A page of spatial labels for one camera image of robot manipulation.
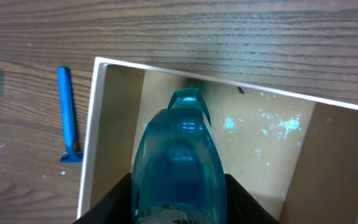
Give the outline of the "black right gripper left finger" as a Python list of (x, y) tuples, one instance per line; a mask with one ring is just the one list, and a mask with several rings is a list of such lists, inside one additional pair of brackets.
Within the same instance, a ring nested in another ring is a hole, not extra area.
[(95, 206), (73, 224), (129, 224), (131, 217), (131, 179), (127, 173)]

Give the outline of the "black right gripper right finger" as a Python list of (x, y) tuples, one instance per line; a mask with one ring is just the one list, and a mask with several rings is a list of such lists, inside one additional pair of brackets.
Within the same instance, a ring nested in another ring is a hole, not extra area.
[(228, 224), (279, 224), (243, 186), (231, 175), (225, 174), (227, 188)]

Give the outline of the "white square open box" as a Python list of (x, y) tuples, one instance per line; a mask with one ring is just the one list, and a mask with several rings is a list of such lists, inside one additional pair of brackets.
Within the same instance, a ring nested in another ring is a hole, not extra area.
[(77, 223), (358, 223), (358, 105), (98, 57)]

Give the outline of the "blue mouthwash bottle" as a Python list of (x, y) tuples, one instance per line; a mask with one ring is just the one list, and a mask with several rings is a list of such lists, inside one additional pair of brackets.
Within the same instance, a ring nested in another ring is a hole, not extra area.
[(208, 108), (197, 88), (182, 88), (148, 123), (131, 180), (134, 223), (226, 223), (223, 166)]

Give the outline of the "blue disposable razor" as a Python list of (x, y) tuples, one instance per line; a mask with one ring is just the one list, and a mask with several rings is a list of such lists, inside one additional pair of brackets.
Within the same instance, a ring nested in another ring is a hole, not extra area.
[(67, 67), (57, 68), (58, 95), (62, 119), (62, 133), (66, 151), (62, 154), (61, 163), (81, 162), (83, 153), (76, 149), (77, 132), (75, 108), (71, 86), (71, 73)]

